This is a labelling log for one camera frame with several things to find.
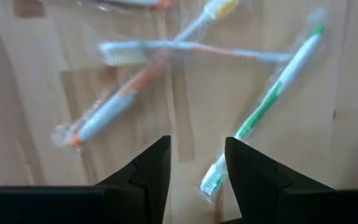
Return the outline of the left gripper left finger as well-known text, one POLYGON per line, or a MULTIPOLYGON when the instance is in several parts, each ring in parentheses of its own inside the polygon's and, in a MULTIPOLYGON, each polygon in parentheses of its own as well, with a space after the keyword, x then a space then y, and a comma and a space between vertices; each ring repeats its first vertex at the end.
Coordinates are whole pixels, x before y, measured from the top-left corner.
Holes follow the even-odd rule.
POLYGON ((162 224, 171 156, 162 136, 96 185, 0 186, 0 224, 162 224))

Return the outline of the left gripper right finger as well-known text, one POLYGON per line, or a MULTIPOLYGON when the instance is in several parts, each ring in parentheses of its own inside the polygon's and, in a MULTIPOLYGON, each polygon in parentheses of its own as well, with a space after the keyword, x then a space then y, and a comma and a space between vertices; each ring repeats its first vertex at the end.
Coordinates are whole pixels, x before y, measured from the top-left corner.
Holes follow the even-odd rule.
POLYGON ((224 153, 243 224, 358 224, 358 189, 330 188, 233 137, 224 153))

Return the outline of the green toothbrush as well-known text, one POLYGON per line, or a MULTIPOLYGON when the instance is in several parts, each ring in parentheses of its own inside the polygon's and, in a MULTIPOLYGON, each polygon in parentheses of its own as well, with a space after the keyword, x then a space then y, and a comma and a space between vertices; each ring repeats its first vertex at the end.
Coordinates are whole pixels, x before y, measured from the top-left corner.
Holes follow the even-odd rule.
MULTIPOLYGON (((327 11, 323 8, 317 8, 309 15, 307 23, 308 27, 305 30, 302 43, 293 51, 284 65, 276 70, 273 75, 275 81, 262 95, 251 114, 248 115, 232 135, 236 140, 244 142, 249 138, 262 118, 299 76, 311 57, 318 51, 326 30, 327 11)), ((200 193, 209 203, 215 203, 226 178, 226 158, 222 152, 216 162, 210 165, 199 185, 200 193)))

